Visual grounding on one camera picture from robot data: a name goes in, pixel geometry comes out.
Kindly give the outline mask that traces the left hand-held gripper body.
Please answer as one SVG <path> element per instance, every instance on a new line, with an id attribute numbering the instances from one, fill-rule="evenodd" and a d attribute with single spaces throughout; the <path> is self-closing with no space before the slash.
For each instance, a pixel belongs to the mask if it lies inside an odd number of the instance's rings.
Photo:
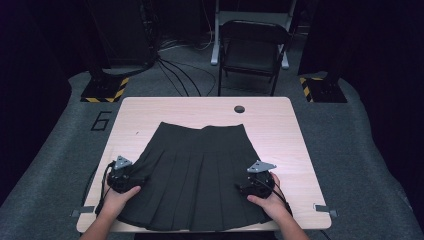
<path id="1" fill-rule="evenodd" d="M 138 177 L 132 161 L 118 156 L 112 162 L 112 169 L 107 177 L 107 184 L 118 193 L 125 193 L 135 186 L 144 186 L 146 177 Z"/>

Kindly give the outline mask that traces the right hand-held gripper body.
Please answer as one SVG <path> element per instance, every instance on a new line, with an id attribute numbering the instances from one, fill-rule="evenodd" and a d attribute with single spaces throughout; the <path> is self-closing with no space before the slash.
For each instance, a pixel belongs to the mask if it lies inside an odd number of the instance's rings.
<path id="1" fill-rule="evenodd" d="M 247 169 L 247 179 L 250 185 L 247 187 L 247 194 L 260 198 L 267 198 L 271 195 L 275 181 L 270 171 L 275 168 L 274 164 L 257 160 Z"/>

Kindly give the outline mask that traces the dark pleated skirt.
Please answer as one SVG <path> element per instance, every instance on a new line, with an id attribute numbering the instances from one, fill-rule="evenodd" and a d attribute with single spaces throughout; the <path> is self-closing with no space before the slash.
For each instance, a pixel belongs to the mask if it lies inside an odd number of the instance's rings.
<path id="1" fill-rule="evenodd" d="M 224 231 L 269 217 L 238 187 L 259 159 L 245 127 L 192 129 L 162 122 L 129 177 L 146 181 L 118 219 L 159 231 Z"/>

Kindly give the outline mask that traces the person's right hand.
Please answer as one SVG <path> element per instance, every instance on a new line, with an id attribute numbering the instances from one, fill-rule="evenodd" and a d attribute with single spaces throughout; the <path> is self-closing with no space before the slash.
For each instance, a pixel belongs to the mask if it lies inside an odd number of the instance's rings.
<path id="1" fill-rule="evenodd" d="M 280 180 L 274 173 L 271 173 L 271 175 L 275 181 L 273 193 L 266 199 L 259 198 L 254 195 L 248 195 L 247 200 L 251 203 L 260 206 L 265 211 L 265 213 L 274 221 L 277 216 L 291 216 L 291 214 L 286 209 L 285 203 L 282 200 L 283 193 L 280 189 Z"/>

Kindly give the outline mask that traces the person's left hand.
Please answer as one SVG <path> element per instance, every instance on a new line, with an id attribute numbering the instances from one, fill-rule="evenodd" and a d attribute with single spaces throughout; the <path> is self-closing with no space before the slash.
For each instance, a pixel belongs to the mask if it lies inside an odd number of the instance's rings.
<path id="1" fill-rule="evenodd" d="M 109 185 L 106 185 L 104 190 L 104 201 L 99 216 L 114 220 L 121 213 L 126 203 L 140 192 L 141 187 L 135 186 L 127 192 L 118 193 Z"/>

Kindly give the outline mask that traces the black yellow striped stand base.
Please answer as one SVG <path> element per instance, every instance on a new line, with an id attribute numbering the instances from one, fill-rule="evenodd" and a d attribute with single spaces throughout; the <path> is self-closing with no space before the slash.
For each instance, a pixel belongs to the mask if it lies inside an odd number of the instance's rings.
<path id="1" fill-rule="evenodd" d="M 128 82 L 128 78 L 112 78 L 106 80 L 104 83 L 90 81 L 83 90 L 80 101 L 90 103 L 118 102 L 122 97 Z"/>
<path id="2" fill-rule="evenodd" d="M 301 77 L 300 83 L 308 102 L 346 103 L 347 99 L 337 83 L 328 83 L 323 78 Z"/>

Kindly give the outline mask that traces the dark curtain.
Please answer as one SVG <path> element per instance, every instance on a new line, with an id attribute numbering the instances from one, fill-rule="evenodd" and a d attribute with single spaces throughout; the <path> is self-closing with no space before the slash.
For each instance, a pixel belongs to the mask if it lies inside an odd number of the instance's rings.
<path id="1" fill-rule="evenodd" d="M 26 0 L 0 0 L 0 205 L 62 114 L 68 78 Z"/>
<path id="2" fill-rule="evenodd" d="M 424 231 L 424 0 L 319 0 L 298 73 L 347 81 Z"/>

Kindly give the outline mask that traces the black folding chair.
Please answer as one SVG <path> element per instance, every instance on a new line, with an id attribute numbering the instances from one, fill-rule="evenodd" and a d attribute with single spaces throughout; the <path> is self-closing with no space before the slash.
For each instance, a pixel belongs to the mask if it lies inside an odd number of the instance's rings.
<path id="1" fill-rule="evenodd" d="M 290 34 L 281 25 L 230 20 L 220 27 L 218 95 L 229 72 L 268 77 L 275 93 Z"/>

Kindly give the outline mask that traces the white metal stand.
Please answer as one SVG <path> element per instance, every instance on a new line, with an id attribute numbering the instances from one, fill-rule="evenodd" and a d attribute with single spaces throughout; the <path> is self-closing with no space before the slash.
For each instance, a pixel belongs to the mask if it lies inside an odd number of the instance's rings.
<path id="1" fill-rule="evenodd" d="M 222 11 L 220 9 L 220 0 L 215 1 L 215 27 L 214 27 L 214 44 L 210 63 L 216 66 L 219 62 L 219 45 L 220 45 L 220 26 L 231 20 L 246 20 L 268 22 L 280 25 L 289 30 L 294 17 L 294 11 L 298 0 L 288 0 L 289 10 L 283 13 L 270 12 L 246 12 L 246 11 Z"/>

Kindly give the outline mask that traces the grey table edge bracket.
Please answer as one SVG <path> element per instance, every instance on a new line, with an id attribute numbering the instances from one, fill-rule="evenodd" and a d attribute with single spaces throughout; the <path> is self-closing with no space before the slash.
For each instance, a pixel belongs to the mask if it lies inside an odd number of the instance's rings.
<path id="1" fill-rule="evenodd" d="M 73 218 L 79 217 L 81 214 L 83 213 L 92 213 L 94 211 L 95 207 L 94 206 L 82 206 L 79 207 L 77 209 L 74 209 L 70 216 Z"/>
<path id="2" fill-rule="evenodd" d="M 338 217 L 338 212 L 336 209 L 332 209 L 326 205 L 319 205 L 319 204 L 314 204 L 313 207 L 317 212 L 328 213 L 333 218 Z"/>

